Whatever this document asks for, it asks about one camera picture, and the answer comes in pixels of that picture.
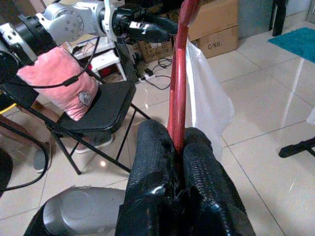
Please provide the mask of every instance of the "white sneaker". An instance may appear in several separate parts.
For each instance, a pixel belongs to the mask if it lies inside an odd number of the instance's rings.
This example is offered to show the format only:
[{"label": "white sneaker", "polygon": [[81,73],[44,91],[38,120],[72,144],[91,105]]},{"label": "white sneaker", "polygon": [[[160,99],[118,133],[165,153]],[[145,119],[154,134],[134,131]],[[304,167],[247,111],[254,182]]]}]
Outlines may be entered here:
[{"label": "white sneaker", "polygon": [[[50,168],[51,166],[51,158],[52,158],[52,146],[50,143],[46,143],[47,144],[47,153],[48,153],[48,168]],[[34,157],[34,169],[38,172],[38,173],[42,173],[44,171],[44,167],[45,167],[45,162],[46,162],[46,158],[45,158],[45,154],[44,151],[42,149],[38,149],[35,152],[35,157]]]}]

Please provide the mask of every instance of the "chair seat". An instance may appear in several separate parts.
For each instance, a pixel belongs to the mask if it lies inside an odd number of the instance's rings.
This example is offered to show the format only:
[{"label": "chair seat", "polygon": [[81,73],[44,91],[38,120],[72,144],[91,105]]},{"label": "chair seat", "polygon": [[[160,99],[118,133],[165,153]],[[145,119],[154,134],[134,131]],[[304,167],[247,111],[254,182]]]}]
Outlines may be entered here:
[{"label": "chair seat", "polygon": [[134,83],[129,81],[101,85],[90,109],[79,121],[63,113],[57,124],[82,134],[101,130],[114,133],[122,125],[135,91]]}]

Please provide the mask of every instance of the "pink cushion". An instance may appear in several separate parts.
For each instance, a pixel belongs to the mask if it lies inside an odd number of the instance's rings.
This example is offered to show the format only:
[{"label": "pink cushion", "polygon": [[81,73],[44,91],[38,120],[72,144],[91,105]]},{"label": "pink cushion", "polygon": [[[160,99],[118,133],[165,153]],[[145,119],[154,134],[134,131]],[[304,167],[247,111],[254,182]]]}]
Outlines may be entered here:
[{"label": "pink cushion", "polygon": [[[62,47],[56,47],[38,57],[34,66],[25,66],[18,71],[18,76],[33,86],[49,86],[64,82],[77,75],[82,68],[78,62]],[[88,111],[97,93],[97,82],[87,73],[67,87],[35,89],[46,96],[75,121]]]}]

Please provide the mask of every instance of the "white plastic bag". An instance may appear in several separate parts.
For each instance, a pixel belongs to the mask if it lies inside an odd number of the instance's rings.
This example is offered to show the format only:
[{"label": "white plastic bag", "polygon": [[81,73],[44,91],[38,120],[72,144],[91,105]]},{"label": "white plastic bag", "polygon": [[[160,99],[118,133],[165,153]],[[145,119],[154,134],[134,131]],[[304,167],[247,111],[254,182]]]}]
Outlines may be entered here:
[{"label": "white plastic bag", "polygon": [[187,119],[186,125],[205,133],[212,143],[215,157],[219,159],[222,154],[221,135],[234,117],[232,101],[216,81],[202,51],[189,41],[186,61],[188,99],[191,104],[190,109],[187,107],[191,124]]}]

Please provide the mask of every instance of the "red handle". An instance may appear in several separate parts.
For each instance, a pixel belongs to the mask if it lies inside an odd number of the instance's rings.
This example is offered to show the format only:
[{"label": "red handle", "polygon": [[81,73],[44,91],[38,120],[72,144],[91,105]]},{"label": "red handle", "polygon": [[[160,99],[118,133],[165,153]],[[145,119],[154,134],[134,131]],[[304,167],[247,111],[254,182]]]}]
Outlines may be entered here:
[{"label": "red handle", "polygon": [[181,7],[174,46],[171,75],[168,132],[179,156],[184,147],[186,118],[186,42],[188,26],[195,19],[201,0],[185,0]]}]

